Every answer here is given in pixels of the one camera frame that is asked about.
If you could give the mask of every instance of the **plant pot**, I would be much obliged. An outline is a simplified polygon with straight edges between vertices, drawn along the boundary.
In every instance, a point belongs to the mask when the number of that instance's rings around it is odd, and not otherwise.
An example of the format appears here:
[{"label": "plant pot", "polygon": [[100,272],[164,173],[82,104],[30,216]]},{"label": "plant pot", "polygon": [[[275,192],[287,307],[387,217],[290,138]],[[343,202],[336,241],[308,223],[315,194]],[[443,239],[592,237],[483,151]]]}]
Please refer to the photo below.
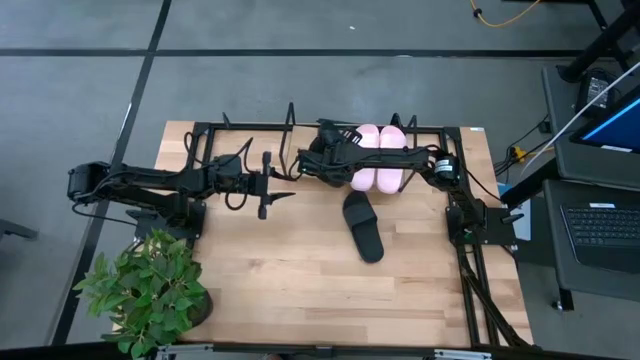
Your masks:
[{"label": "plant pot", "polygon": [[192,310],[190,309],[187,313],[193,327],[202,324],[213,312],[213,299],[211,299],[208,291],[204,293],[203,300],[204,303],[201,307],[192,307]]}]

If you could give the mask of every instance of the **blue screen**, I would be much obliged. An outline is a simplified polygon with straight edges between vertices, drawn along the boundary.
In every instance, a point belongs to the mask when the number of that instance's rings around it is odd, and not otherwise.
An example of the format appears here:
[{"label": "blue screen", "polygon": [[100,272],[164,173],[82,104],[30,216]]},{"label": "blue screen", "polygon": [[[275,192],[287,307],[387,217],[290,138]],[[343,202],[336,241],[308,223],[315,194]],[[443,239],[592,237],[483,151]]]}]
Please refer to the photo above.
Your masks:
[{"label": "blue screen", "polygon": [[626,149],[640,149],[640,99],[613,114],[582,140]]}]

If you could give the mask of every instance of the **pink slipper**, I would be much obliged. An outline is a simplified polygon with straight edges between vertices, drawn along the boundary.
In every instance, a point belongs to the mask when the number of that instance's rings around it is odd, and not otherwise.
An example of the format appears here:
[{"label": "pink slipper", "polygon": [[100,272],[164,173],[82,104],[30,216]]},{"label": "pink slipper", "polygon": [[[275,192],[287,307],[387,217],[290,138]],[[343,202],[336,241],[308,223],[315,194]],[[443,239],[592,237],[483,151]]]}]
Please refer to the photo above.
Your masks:
[{"label": "pink slipper", "polygon": [[[407,137],[395,126],[385,126],[380,132],[380,148],[402,149],[407,145]],[[378,190],[385,194],[395,194],[402,185],[402,169],[378,169]]]},{"label": "pink slipper", "polygon": [[[377,148],[380,145],[380,132],[378,127],[371,124],[360,125],[356,129],[362,134],[362,139],[358,143],[364,148]],[[367,191],[373,186],[376,169],[361,169],[353,174],[351,187],[357,191]]]}]

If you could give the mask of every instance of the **slipper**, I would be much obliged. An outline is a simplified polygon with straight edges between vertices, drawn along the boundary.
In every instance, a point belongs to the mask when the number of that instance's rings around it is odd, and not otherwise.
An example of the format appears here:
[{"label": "slipper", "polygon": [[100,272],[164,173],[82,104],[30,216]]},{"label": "slipper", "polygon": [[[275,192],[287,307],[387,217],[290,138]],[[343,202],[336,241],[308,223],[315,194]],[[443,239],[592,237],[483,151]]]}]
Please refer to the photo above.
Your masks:
[{"label": "slipper", "polygon": [[[360,125],[357,129],[362,135],[362,139],[358,143],[363,148],[378,148],[380,143],[380,132],[378,127],[371,124]],[[375,180],[376,169],[361,169],[353,174],[351,187],[357,191],[367,191],[373,186]]]},{"label": "slipper", "polygon": [[361,191],[353,191],[344,199],[342,213],[362,260],[367,263],[380,261],[384,256],[384,248],[378,232],[378,217],[373,212],[367,195]]},{"label": "slipper", "polygon": [[[402,149],[407,137],[395,126],[385,126],[380,133],[381,149]],[[403,169],[378,169],[376,186],[385,194],[395,194],[402,185]]]}]

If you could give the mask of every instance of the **white cable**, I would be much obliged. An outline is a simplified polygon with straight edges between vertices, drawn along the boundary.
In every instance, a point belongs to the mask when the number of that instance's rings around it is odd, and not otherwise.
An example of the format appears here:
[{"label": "white cable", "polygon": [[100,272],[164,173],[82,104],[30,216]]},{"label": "white cable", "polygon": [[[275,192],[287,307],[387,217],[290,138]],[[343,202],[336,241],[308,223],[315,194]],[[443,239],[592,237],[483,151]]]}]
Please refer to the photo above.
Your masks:
[{"label": "white cable", "polygon": [[591,106],[594,102],[596,102],[602,95],[606,94],[609,90],[611,90],[611,88],[613,88],[614,86],[616,86],[617,83],[620,82],[620,80],[624,79],[627,75],[629,75],[630,73],[633,72],[633,70],[635,70],[638,66],[640,66],[640,62],[638,62],[637,64],[633,65],[633,67],[629,70],[627,70],[626,73],[620,75],[619,78],[616,79],[616,81],[612,82],[611,85],[607,86],[606,89],[602,90],[598,96],[596,96],[595,98],[593,98],[593,100],[591,100],[587,105],[585,105],[585,107],[583,107],[582,109],[580,109],[580,111],[578,111],[576,113],[576,116],[573,117],[573,119],[571,119],[567,125],[565,125],[560,131],[558,131],[558,133],[556,134],[556,136],[554,136],[551,140],[549,140],[549,142],[540,150],[538,151],[538,153],[533,157],[533,159],[531,159],[528,163],[525,164],[524,168],[522,169],[522,171],[520,172],[520,176],[522,176],[522,174],[524,174],[525,170],[527,170],[527,168],[529,167],[529,165],[531,165],[538,157],[540,157],[540,155],[542,155],[542,153],[547,150],[547,148],[549,146],[551,146],[551,144],[553,144],[556,140],[558,140],[558,138],[562,135],[562,133],[564,133],[565,130],[567,130],[567,128],[569,126],[571,126],[571,124],[576,121],[577,118],[580,117],[580,115],[582,115],[583,112],[585,112],[589,106]]}]

